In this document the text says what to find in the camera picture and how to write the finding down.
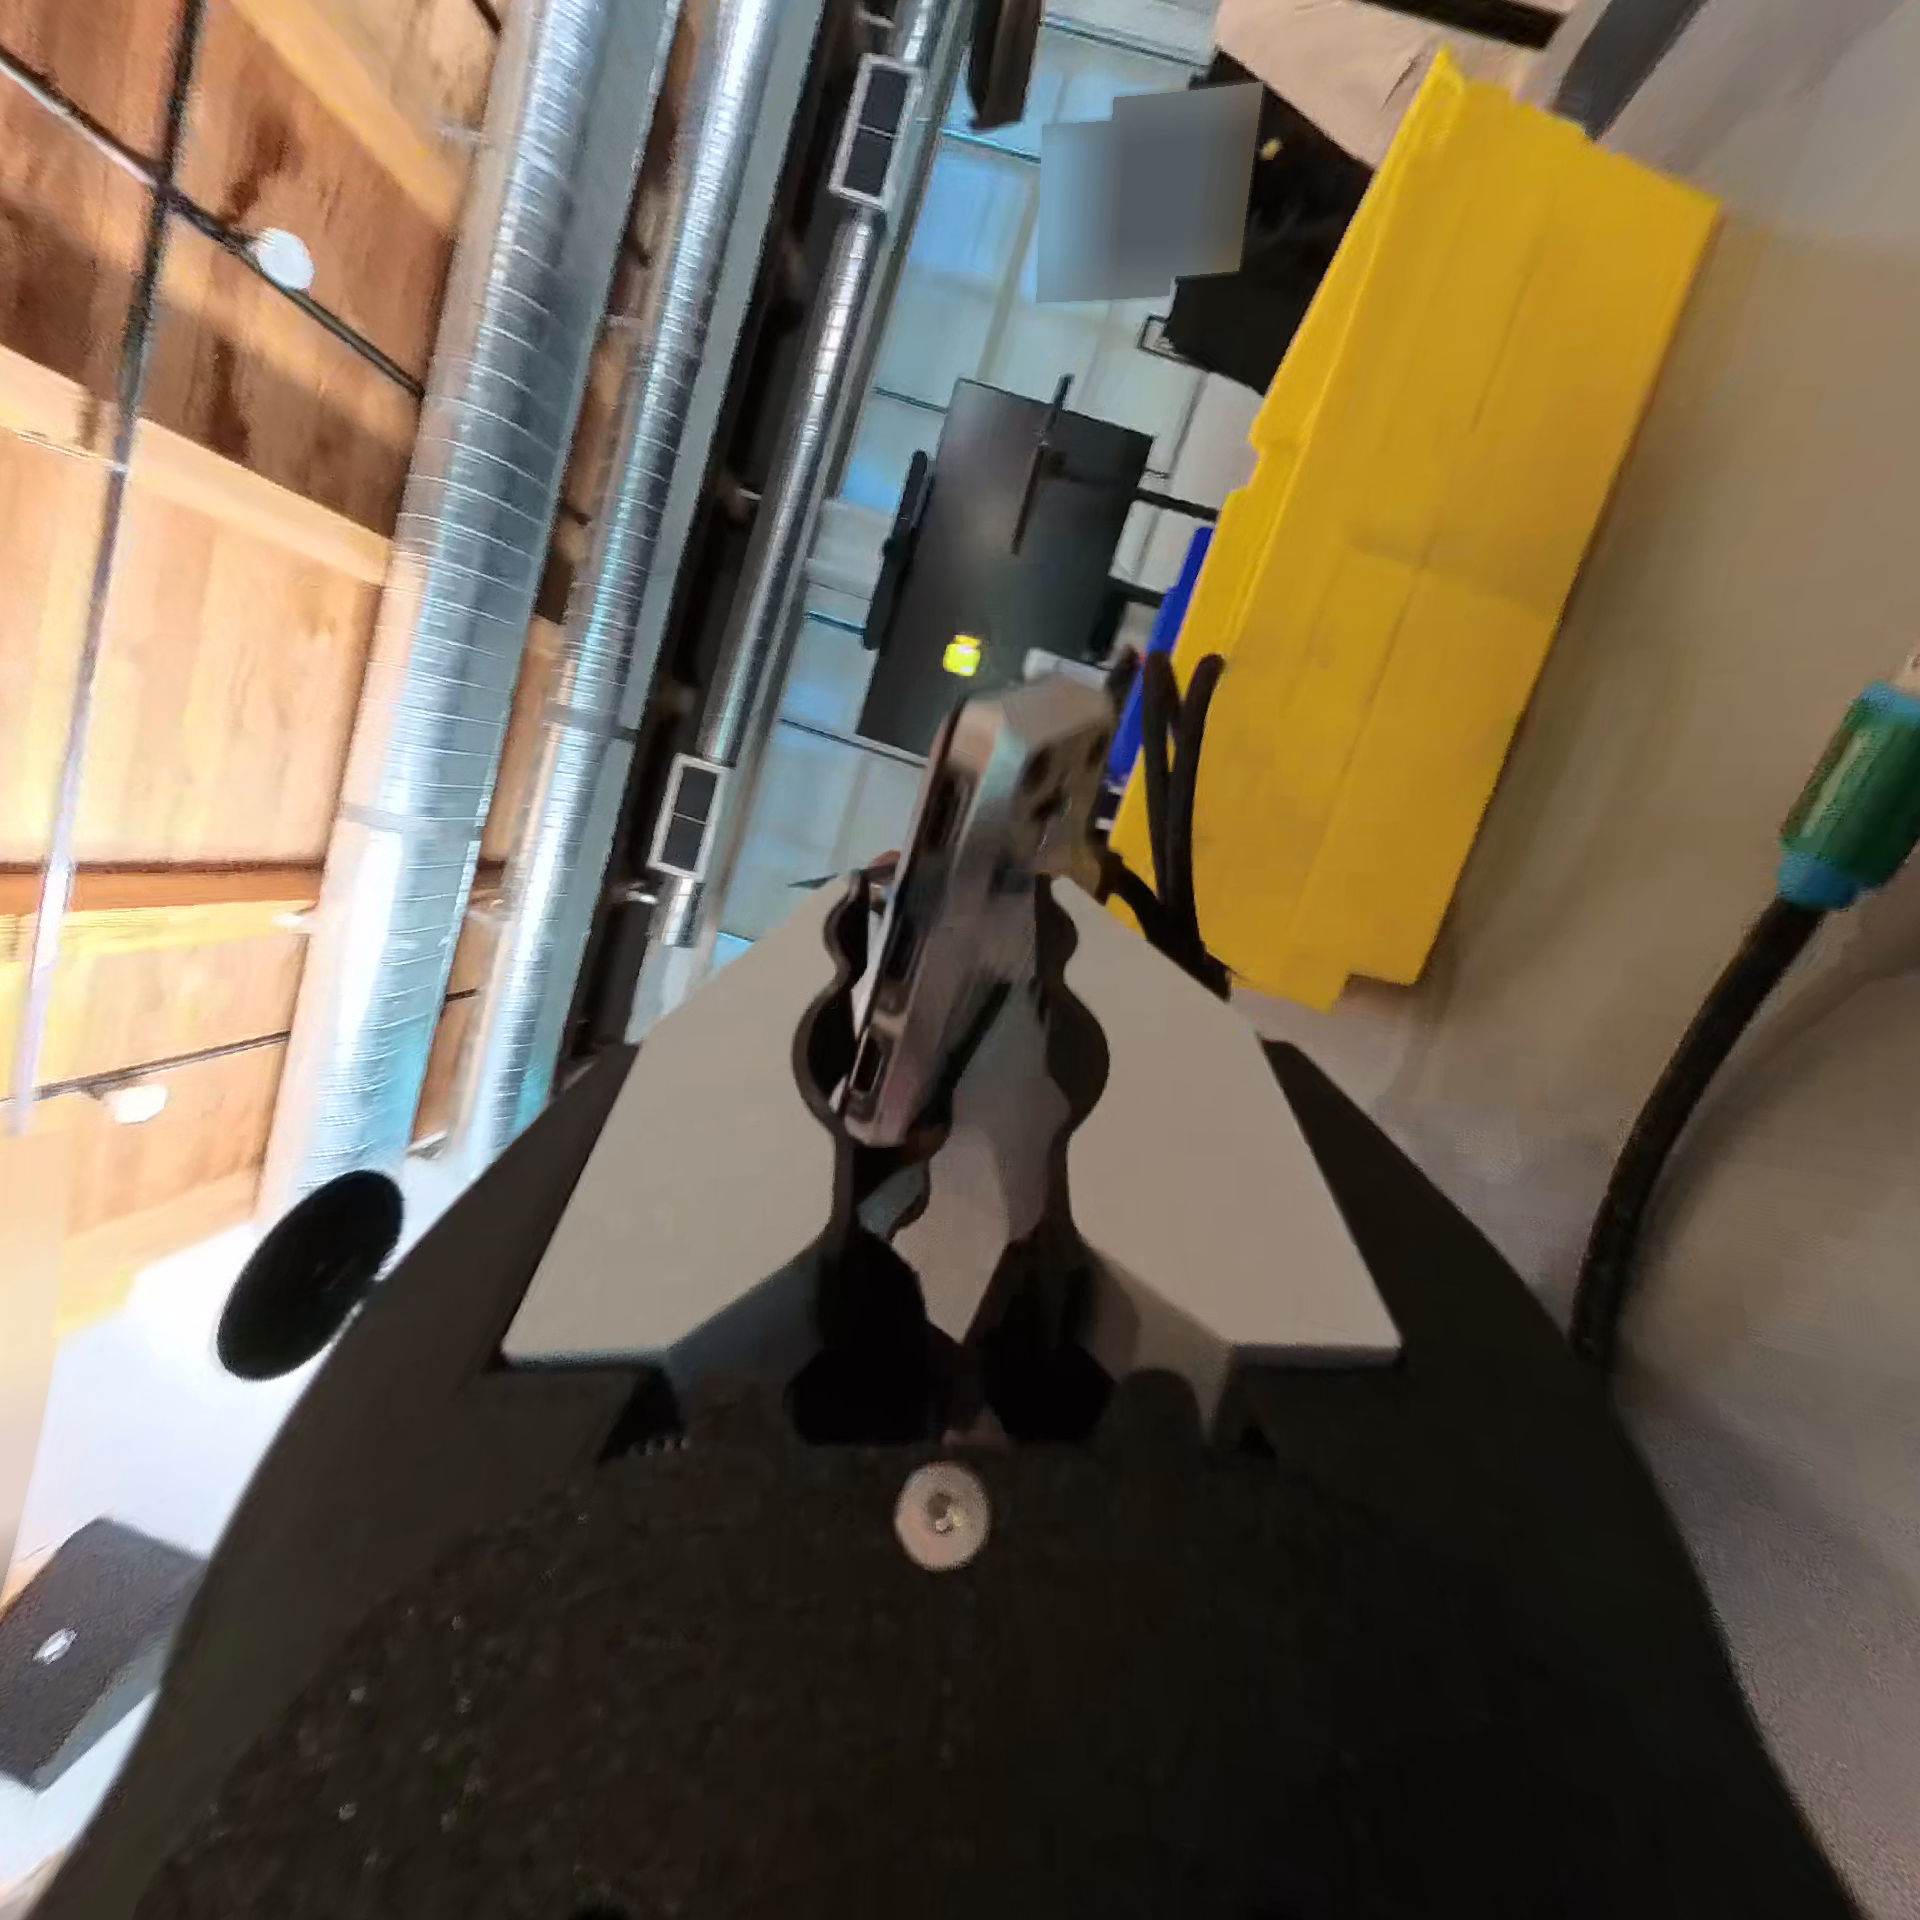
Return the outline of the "yellow plastic bin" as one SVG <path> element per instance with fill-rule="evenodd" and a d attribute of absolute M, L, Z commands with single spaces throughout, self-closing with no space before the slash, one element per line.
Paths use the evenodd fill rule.
<path fill-rule="evenodd" d="M 1417 982 L 1715 204 L 1424 69 L 1251 425 L 1172 670 L 1224 661 L 1192 878 L 1259 997 Z"/>

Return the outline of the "narrow silver ventilation duct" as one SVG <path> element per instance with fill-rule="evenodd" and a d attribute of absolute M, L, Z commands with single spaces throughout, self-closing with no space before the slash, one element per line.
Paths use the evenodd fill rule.
<path fill-rule="evenodd" d="M 817 514 L 875 357 L 875 310 L 900 260 L 905 204 L 924 191 L 968 23 L 973 7 L 961 0 L 900 7 L 878 53 L 859 56 L 828 168 L 822 288 L 805 321 L 797 397 L 758 494 L 717 682 L 700 701 L 691 774 L 717 777 L 711 808 L 691 874 L 662 884 L 652 915 L 659 953 L 697 953 L 724 909 L 768 735 L 781 715 Z"/>

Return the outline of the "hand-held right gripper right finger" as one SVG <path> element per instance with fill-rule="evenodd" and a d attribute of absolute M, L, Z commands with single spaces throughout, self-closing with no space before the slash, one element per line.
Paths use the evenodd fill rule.
<path fill-rule="evenodd" d="M 1332 1201 L 1257 1029 L 1072 878 L 1062 991 L 1105 1076 L 1067 1129 L 1105 1376 L 1392 1367 L 1404 1333 Z"/>

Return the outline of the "wide silver ventilation duct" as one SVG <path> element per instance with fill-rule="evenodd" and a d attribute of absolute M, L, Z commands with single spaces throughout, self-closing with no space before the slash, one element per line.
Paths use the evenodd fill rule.
<path fill-rule="evenodd" d="M 644 157 L 717 7 L 511 7 L 374 602 L 260 1220 L 413 1140 L 587 400 L 628 362 Z"/>

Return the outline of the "grey metal USB hub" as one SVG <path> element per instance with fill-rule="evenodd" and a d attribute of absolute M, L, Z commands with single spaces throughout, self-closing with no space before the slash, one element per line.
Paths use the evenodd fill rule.
<path fill-rule="evenodd" d="M 1155 957 L 1229 991 L 1229 969 L 1198 937 L 1192 865 L 1198 747 L 1224 670 L 1224 656 L 1202 656 L 1185 689 L 1168 656 L 1138 670 L 1152 874 L 1129 871 L 1094 834 L 1119 724 L 1105 682 L 1054 673 L 944 715 L 837 1085 L 837 1118 L 858 1143 L 905 1150 L 951 1096 L 1037 940 L 1039 878 L 1119 898 Z"/>

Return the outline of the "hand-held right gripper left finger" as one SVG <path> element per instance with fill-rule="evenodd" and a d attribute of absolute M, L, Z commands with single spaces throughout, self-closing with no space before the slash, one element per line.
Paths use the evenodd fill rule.
<path fill-rule="evenodd" d="M 858 871 L 644 1029 L 502 1333 L 506 1367 L 797 1376 L 814 1355 L 817 1254 L 848 1201 L 805 1020 L 848 982 L 841 909 L 864 937 Z"/>

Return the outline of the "blue plastic bin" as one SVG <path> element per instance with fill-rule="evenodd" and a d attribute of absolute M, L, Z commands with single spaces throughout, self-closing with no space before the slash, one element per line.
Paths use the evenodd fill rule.
<path fill-rule="evenodd" d="M 1193 591 L 1193 585 L 1198 585 L 1208 543 L 1212 543 L 1212 523 L 1198 523 L 1198 528 L 1192 530 L 1192 543 L 1185 543 L 1185 558 L 1180 558 L 1177 585 L 1162 587 L 1162 602 L 1155 602 L 1155 614 L 1152 614 L 1146 661 L 1172 656 L 1172 644 L 1180 640 L 1180 620 L 1185 620 L 1192 591 Z"/>

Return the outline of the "black round disc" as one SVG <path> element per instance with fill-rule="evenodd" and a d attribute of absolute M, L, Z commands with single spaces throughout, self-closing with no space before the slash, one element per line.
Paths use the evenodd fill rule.
<path fill-rule="evenodd" d="M 237 1274 L 214 1360 L 231 1380 L 286 1380 L 360 1307 L 406 1227 L 406 1194 L 359 1168 L 302 1194 Z"/>

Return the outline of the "cardboard box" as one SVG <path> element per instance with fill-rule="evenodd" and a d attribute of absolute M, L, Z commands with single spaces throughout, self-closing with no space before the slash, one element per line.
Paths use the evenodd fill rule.
<path fill-rule="evenodd" d="M 1434 56 L 1520 96 L 1544 53 L 1361 0 L 1224 0 L 1212 53 L 1251 69 L 1347 157 L 1379 165 Z"/>

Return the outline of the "black monitor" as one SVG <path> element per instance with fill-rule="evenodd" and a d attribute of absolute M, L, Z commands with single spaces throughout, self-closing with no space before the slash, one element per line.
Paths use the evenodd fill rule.
<path fill-rule="evenodd" d="M 1125 609 L 1162 602 L 1114 576 L 1146 453 L 1146 434 L 1067 408 L 1067 383 L 1054 400 L 953 383 L 878 548 L 858 735 L 925 758 L 951 708 L 1018 689 L 1029 656 L 1105 661 Z"/>

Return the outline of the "dark grey box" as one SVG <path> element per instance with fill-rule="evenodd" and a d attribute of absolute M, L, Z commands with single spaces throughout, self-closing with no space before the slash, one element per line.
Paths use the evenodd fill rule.
<path fill-rule="evenodd" d="M 51 1790 L 166 1675 L 206 1556 L 119 1521 L 81 1523 L 0 1618 L 0 1776 Z"/>

